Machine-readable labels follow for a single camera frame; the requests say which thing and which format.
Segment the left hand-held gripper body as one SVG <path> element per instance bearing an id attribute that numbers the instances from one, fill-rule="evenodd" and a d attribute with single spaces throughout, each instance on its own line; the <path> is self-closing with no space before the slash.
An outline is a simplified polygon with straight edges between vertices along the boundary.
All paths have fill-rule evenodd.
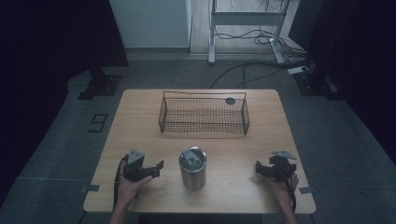
<path id="1" fill-rule="evenodd" d="M 127 180 L 137 182 L 150 176 L 149 171 L 143 168 L 144 159 L 144 153 L 135 149 L 130 150 L 123 168 L 123 175 Z"/>

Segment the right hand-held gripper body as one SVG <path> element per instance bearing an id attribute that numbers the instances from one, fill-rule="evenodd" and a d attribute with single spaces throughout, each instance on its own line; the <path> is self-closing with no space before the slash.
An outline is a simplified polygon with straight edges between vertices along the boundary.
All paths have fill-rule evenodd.
<path id="1" fill-rule="evenodd" d="M 269 159 L 272 164 L 271 178 L 276 181 L 283 181 L 290 178 L 296 171 L 297 165 L 291 164 L 290 160 L 296 160 L 296 157 L 288 151 L 273 151 L 273 156 Z"/>

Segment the steel tumbler with lid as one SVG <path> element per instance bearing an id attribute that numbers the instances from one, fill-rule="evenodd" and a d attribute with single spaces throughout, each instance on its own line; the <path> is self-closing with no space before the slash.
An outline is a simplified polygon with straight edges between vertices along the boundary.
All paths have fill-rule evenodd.
<path id="1" fill-rule="evenodd" d="M 189 190 L 199 190 L 206 182 L 206 153 L 199 147 L 184 149 L 178 158 L 183 185 Z"/>

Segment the black wire mesh basket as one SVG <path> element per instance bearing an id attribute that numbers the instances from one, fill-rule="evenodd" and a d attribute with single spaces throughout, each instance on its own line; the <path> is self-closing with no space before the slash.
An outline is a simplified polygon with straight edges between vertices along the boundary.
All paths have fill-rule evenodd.
<path id="1" fill-rule="evenodd" d="M 235 104 L 228 105 L 227 98 Z M 250 125 L 245 92 L 163 91 L 162 133 L 230 133 L 246 135 Z"/>

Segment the person's right hand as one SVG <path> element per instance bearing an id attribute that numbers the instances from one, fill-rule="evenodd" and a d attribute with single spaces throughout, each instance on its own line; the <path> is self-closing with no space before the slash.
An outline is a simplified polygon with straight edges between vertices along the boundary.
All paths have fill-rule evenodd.
<path id="1" fill-rule="evenodd" d="M 265 177 L 264 178 L 265 182 L 269 185 L 276 201 L 280 205 L 291 205 L 291 197 L 290 197 L 290 191 L 287 187 L 287 185 L 282 182 L 275 182 L 273 179 Z M 299 178 L 296 174 L 293 174 L 291 178 L 289 179 L 289 184 L 292 187 L 292 191 L 296 190 L 296 187 L 299 183 Z"/>

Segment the person's left hand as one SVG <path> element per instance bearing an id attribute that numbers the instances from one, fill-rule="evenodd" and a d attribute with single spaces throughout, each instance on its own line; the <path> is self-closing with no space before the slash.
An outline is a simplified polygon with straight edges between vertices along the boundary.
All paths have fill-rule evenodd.
<path id="1" fill-rule="evenodd" d="M 152 177 L 147 176 L 137 182 L 131 182 L 122 175 L 119 179 L 117 205 L 129 206 L 138 190 L 151 180 Z"/>

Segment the black stand base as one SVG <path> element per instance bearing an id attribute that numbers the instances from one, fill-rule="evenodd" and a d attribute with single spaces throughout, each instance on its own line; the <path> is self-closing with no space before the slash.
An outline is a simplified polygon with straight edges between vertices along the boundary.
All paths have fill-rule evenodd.
<path id="1" fill-rule="evenodd" d="M 335 98 L 339 90 L 328 75 L 317 75 L 304 71 L 293 76 L 300 94 L 303 96 L 326 96 Z"/>
<path id="2" fill-rule="evenodd" d="M 79 100 L 91 100 L 94 96 L 114 96 L 120 85 L 120 75 L 106 75 L 101 67 L 90 69 L 92 79 L 85 91 L 82 91 Z"/>

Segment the white power strip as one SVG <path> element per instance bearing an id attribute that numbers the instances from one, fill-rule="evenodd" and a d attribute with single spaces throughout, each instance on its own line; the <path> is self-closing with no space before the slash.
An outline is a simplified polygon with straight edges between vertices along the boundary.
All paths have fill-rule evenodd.
<path id="1" fill-rule="evenodd" d="M 298 66 L 287 70 L 288 75 L 296 75 L 303 72 L 307 72 L 309 68 L 307 66 Z"/>

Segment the white cabinet panel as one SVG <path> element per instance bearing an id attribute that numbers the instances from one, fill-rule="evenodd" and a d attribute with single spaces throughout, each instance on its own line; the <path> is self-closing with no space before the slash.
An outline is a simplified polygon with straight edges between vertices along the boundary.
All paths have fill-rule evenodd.
<path id="1" fill-rule="evenodd" d="M 191 0 L 109 0 L 127 49 L 188 49 Z"/>

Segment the dark curtain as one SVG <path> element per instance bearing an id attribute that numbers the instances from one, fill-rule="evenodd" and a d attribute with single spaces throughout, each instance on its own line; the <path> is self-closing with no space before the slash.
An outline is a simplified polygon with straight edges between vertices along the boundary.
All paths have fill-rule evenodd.
<path id="1" fill-rule="evenodd" d="M 396 163 L 396 0 L 299 0 L 289 38 Z"/>
<path id="2" fill-rule="evenodd" d="M 0 0 L 0 205 L 70 78 L 128 61 L 109 0 Z"/>

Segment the white desk frame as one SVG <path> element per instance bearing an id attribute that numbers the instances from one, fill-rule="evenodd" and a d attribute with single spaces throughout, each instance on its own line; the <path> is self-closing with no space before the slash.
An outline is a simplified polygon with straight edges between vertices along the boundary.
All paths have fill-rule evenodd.
<path id="1" fill-rule="evenodd" d="M 210 36 L 208 42 L 208 63 L 214 64 L 216 61 L 215 50 L 215 31 L 217 26 L 222 25 L 259 25 L 259 26 L 275 26 L 276 32 L 269 38 L 271 50 L 278 64 L 284 64 L 284 58 L 278 44 L 280 33 L 283 28 L 284 21 L 287 16 L 290 0 L 286 0 L 279 11 L 270 12 L 223 12 L 217 11 L 218 0 L 210 0 L 209 10 L 209 28 Z"/>

